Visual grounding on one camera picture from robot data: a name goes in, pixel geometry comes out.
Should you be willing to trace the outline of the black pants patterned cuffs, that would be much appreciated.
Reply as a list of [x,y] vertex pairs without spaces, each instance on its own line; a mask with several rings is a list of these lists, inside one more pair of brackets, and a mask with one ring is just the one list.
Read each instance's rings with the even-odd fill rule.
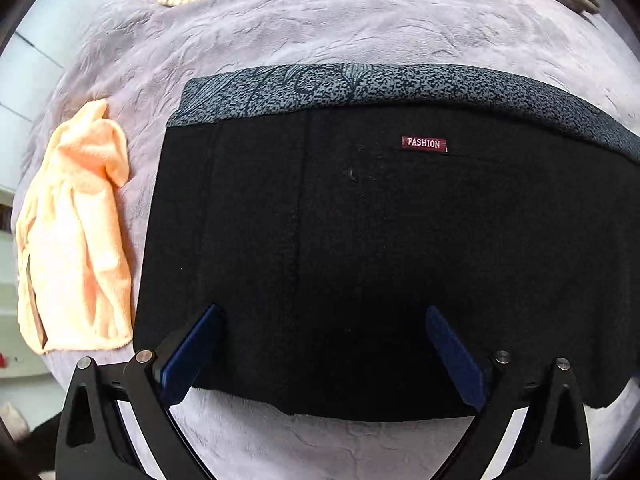
[[254,67],[171,114],[134,348],[217,311],[203,389],[347,420],[464,416],[426,331],[480,367],[639,363],[639,139],[542,82],[457,65]]

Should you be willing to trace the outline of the lavender plush bed blanket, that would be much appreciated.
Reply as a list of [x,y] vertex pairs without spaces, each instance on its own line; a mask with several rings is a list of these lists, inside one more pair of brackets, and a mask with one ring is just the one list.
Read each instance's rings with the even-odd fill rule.
[[[29,133],[23,203],[53,130],[107,99],[131,174],[118,196],[132,270],[143,254],[160,147],[191,78],[252,66],[452,63],[553,84],[639,127],[639,62],[602,20],[554,0],[93,0],[74,62]],[[174,411],[195,451],[225,479],[426,479],[468,426],[288,416],[195,390]]]

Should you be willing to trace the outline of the orange cloth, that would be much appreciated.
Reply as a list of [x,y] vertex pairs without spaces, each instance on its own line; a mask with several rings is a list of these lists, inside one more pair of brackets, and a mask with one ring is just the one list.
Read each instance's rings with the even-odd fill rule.
[[127,140],[107,102],[50,136],[15,222],[17,323],[33,352],[113,350],[132,339],[132,277],[115,192]]

